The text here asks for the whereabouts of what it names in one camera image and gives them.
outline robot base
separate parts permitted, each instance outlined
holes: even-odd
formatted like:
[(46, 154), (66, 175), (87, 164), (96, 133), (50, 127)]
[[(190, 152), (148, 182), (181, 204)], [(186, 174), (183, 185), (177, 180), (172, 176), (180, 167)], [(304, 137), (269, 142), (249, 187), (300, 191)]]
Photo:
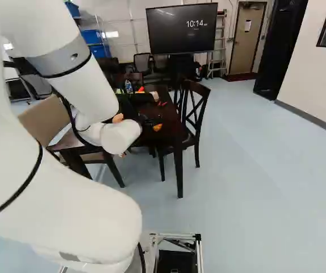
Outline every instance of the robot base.
[[(141, 236), (146, 273), (203, 273), (200, 234), (149, 233)], [(59, 273), (76, 273), (67, 267)], [(141, 259), (136, 249), (125, 273), (141, 273)]]

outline light blue floor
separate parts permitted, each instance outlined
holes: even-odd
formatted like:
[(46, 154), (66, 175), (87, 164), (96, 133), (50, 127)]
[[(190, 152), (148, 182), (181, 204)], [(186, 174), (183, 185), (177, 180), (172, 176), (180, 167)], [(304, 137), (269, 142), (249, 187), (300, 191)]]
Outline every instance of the light blue floor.
[[(205, 272), (326, 272), (326, 131), (253, 94), (254, 81), (204, 84), (212, 92), (201, 168), (194, 167), (192, 148), (183, 153), (183, 199), (176, 198), (171, 155), (166, 182), (158, 161), (145, 153), (115, 158), (128, 186), (122, 191), (140, 205), (144, 230), (202, 233)], [(99, 169), (89, 166), (94, 175)], [(120, 190), (108, 169), (97, 180)], [(54, 270), (4, 244), (0, 273)], [(11, 257), (17, 269), (8, 268)], [(33, 263), (38, 271), (30, 270)]]

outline water bottle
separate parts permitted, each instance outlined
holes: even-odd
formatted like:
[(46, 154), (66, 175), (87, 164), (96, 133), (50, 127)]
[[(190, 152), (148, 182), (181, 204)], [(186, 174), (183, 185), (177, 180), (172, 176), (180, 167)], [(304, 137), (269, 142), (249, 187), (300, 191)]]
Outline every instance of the water bottle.
[(127, 93), (133, 93), (133, 87), (131, 86), (130, 80), (125, 80), (125, 90)]

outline ladder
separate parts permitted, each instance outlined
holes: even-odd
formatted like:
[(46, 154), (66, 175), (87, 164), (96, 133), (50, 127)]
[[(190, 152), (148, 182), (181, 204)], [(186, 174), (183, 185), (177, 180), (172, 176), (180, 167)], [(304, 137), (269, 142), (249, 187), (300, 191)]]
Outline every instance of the ladder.
[[(220, 36), (215, 36), (215, 48), (213, 51), (207, 53), (207, 76), (206, 78), (214, 77), (214, 71), (220, 71), (220, 76), (222, 77), (227, 72), (226, 68), (226, 38), (225, 38), (225, 18), (227, 16), (226, 10), (219, 12), (217, 15), (216, 22), (216, 33), (219, 32)], [(220, 41), (219, 46), (216, 48), (216, 41)], [(214, 52), (219, 52), (219, 58), (214, 59)], [(219, 68), (214, 68), (214, 64), (220, 64)]]

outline blue storage bin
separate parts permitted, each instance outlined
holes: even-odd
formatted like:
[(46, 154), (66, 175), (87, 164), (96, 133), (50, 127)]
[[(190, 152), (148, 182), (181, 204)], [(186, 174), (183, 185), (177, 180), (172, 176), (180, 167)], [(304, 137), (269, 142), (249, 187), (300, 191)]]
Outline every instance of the blue storage bin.
[(110, 49), (108, 46), (103, 46), (103, 45), (91, 45), (89, 46), (90, 47), (90, 50), (91, 52), (93, 53), (93, 55), (95, 56), (95, 58), (110, 58), (111, 57), (111, 54), (110, 54)]
[(83, 30), (81, 35), (84, 38), (86, 44), (101, 44), (101, 32), (99, 30)]
[(78, 10), (78, 6), (71, 2), (65, 2), (67, 9), (70, 11), (72, 17), (80, 17), (80, 11)]

